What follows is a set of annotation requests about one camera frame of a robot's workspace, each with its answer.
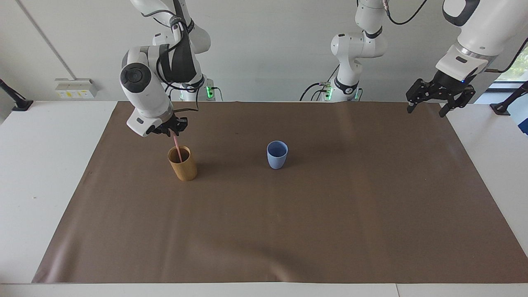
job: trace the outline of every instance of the cup rim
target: cup rim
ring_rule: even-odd
[[[269,152],[269,146],[272,145],[273,143],[280,143],[281,145],[283,145],[283,146],[286,148],[286,153],[284,153],[284,155],[279,156],[279,157],[275,157],[275,156],[273,156],[273,155]],[[287,145],[286,143],[284,143],[283,141],[275,140],[275,141],[272,141],[272,142],[270,142],[270,143],[268,144],[268,146],[266,147],[266,152],[267,152],[269,155],[271,155],[272,157],[274,157],[274,158],[282,158],[282,157],[284,157],[284,156],[286,156],[286,155],[288,154],[288,152],[289,152],[289,148],[288,148],[288,145]]]
[[[169,162],[171,162],[171,163],[173,163],[173,164],[181,165],[181,164],[185,164],[187,161],[189,161],[189,160],[191,159],[191,154],[192,154],[192,153],[191,153],[191,149],[188,148],[188,147],[185,146],[185,145],[180,145],[180,151],[181,151],[181,150],[186,150],[187,153],[189,154],[189,157],[187,158],[187,160],[185,160],[185,161],[183,161],[183,162],[180,162],[180,163],[172,162],[172,161],[171,161],[171,153],[172,153],[173,151],[175,151],[175,150],[176,150],[176,146],[173,146],[173,148],[171,148],[171,149],[169,150],[169,152],[167,153],[167,159],[168,159]]]

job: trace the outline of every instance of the black cable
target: black cable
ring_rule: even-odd
[[[524,47],[526,46],[526,44],[528,43],[528,38],[526,38],[523,42],[523,45],[521,46],[521,48],[519,49],[519,51],[517,52],[517,54],[515,55],[515,57],[513,58],[512,62],[510,63],[510,65],[504,69],[504,70],[498,70],[498,69],[486,69],[485,72],[491,72],[491,73],[505,73],[507,72],[512,66],[513,64],[515,63],[515,61],[517,60],[517,58],[519,57],[519,55],[521,55],[521,53],[523,52],[524,50]]]
[[[363,89],[362,88],[359,88],[356,92],[356,98],[357,98],[357,94],[359,93],[359,91],[361,91],[361,96],[357,99],[357,102],[361,102],[361,97],[363,97]]]
[[[222,90],[219,87],[212,87],[211,90],[220,91],[220,98],[222,98],[222,102],[224,102],[224,95],[222,95]]]
[[[314,97],[315,97],[315,94],[319,93],[319,96],[321,95],[321,93],[325,92],[324,90],[320,90],[320,91],[315,91],[315,93],[312,95],[312,98],[310,99],[310,101],[314,101]]]
[[[169,93],[168,93],[168,98],[172,101],[172,91],[174,91],[175,89],[172,89]]]
[[[405,22],[403,23],[398,23],[396,22],[395,20],[392,19],[391,17],[391,11],[390,10],[387,10],[387,16],[389,17],[389,19],[391,20],[391,22],[395,25],[405,25],[407,23],[409,23],[410,21],[412,21],[414,19],[414,17],[420,12],[420,10],[422,10],[423,6],[427,3],[428,0],[423,0],[422,2],[422,5],[420,5],[420,7],[418,8],[418,10],[416,10],[416,12],[412,15],[412,17],[408,20],[406,20]]]
[[[18,96],[19,96],[20,98],[22,98],[22,99],[24,99],[24,100],[27,100],[27,99],[26,99],[26,97],[24,97],[24,96],[20,95],[20,93],[19,93],[19,92],[15,91],[15,90],[13,90],[13,91],[14,91],[14,92],[15,92],[15,94],[17,94],[17,95],[18,95]]]
[[[174,45],[173,47],[171,48],[168,48],[163,54],[166,54],[166,53],[170,53],[171,51],[173,51],[178,45]],[[184,88],[180,88],[180,87],[177,87],[175,85],[173,85],[172,83],[168,82],[167,80],[165,80],[165,78],[163,78],[163,76],[161,75],[161,72],[159,71],[159,64],[161,63],[161,54],[159,55],[157,61],[156,61],[156,72],[158,74],[158,77],[162,80],[163,83],[165,83],[167,85],[167,88],[166,90],[168,90],[169,87],[173,88],[173,89],[176,89],[176,90],[180,90],[180,91],[195,91],[197,90],[198,88],[188,88],[188,89],[184,89]]]
[[[158,22],[158,24],[162,25],[163,27],[170,28],[170,26],[165,25],[164,23],[158,21],[158,19],[154,18],[154,21]]]
[[[174,113],[182,113],[182,112],[199,112],[200,111],[200,108],[198,106],[198,94],[200,93],[200,89],[196,89],[196,109],[194,108],[182,108],[182,109],[177,109],[174,111]]]
[[[332,76],[334,76],[334,74],[337,72],[337,70],[339,69],[339,65],[337,65],[337,67],[334,69],[334,72],[332,72],[332,74],[330,75],[330,77],[326,80],[326,82],[330,82],[330,79],[332,78]],[[321,96],[321,93],[319,93],[319,95],[317,96],[317,100],[315,101],[319,101],[319,97]]]
[[[172,16],[176,16],[172,11],[168,11],[168,10],[158,10],[158,11],[151,12],[151,13],[149,13],[149,14],[143,14],[143,13],[141,13],[141,15],[144,16],[144,17],[149,17],[149,16],[153,16],[153,15],[155,15],[155,14],[163,13],[163,12],[164,12],[164,13],[168,13],[168,14],[170,14],[170,15],[172,15]]]
[[[300,97],[299,101],[303,101],[304,95],[306,95],[306,93],[308,93],[308,91],[310,91],[311,88],[319,86],[319,85],[320,85],[319,82],[316,82],[313,85],[311,85],[308,88],[306,88],[306,90],[304,91],[303,95]]]

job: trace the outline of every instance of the bamboo cup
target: bamboo cup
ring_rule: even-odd
[[[182,162],[180,162],[176,147],[168,152],[168,160],[181,181],[192,181],[196,178],[198,171],[191,150],[186,146],[180,146],[180,153],[182,154]]]

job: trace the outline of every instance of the plastic cup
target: plastic cup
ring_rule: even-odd
[[[288,146],[282,141],[273,141],[268,144],[268,163],[271,168],[279,170],[284,166],[288,156]]]

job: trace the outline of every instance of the straw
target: straw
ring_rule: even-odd
[[[174,138],[174,144],[176,144],[176,150],[178,151],[178,157],[180,158],[180,163],[183,163],[182,154],[180,152],[180,146],[178,145],[178,138],[176,137],[176,134],[172,132],[172,137]]]

